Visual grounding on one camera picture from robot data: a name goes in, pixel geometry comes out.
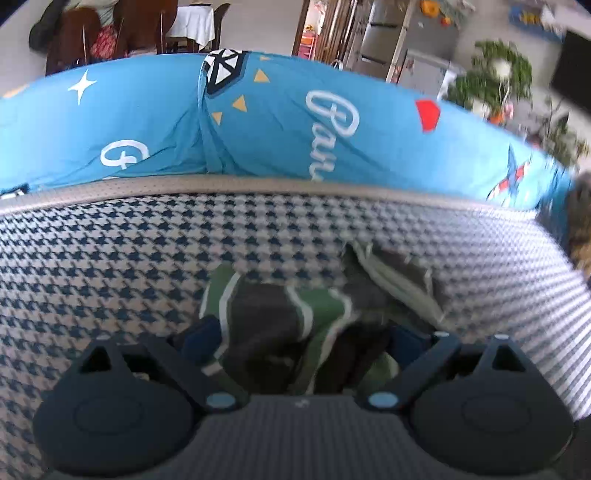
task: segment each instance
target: black screen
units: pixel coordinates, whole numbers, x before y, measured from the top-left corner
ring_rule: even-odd
[[[581,5],[583,5],[587,10],[591,12],[591,0],[577,0]]]
[[[0,25],[2,25],[14,11],[26,0],[0,0]]]
[[[591,113],[589,60],[591,60],[591,41],[576,33],[568,32],[551,86],[575,105]]]

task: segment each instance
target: red shape print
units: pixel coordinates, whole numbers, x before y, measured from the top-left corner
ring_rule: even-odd
[[[441,116],[441,109],[433,100],[417,100],[418,114],[421,117],[423,132],[432,132],[435,130]]]

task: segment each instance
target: white tablecloth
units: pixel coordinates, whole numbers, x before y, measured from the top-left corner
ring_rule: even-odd
[[[187,37],[201,46],[216,38],[212,7],[179,7],[167,37]]]

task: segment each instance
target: black and white geometric print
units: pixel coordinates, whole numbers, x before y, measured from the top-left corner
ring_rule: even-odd
[[[591,298],[528,214],[305,195],[180,194],[0,217],[0,478],[39,478],[31,419],[91,339],[166,335],[194,319],[209,273],[342,286],[343,244],[374,241],[444,285],[441,326],[511,335],[575,417],[591,411]]]
[[[214,95],[234,80],[242,77],[242,67],[247,52],[223,48],[215,50],[205,57],[204,68],[207,72],[207,94]]]

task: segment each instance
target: brown fur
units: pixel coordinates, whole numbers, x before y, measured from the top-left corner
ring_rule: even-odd
[[[591,174],[581,175],[568,199],[570,258],[591,277]]]

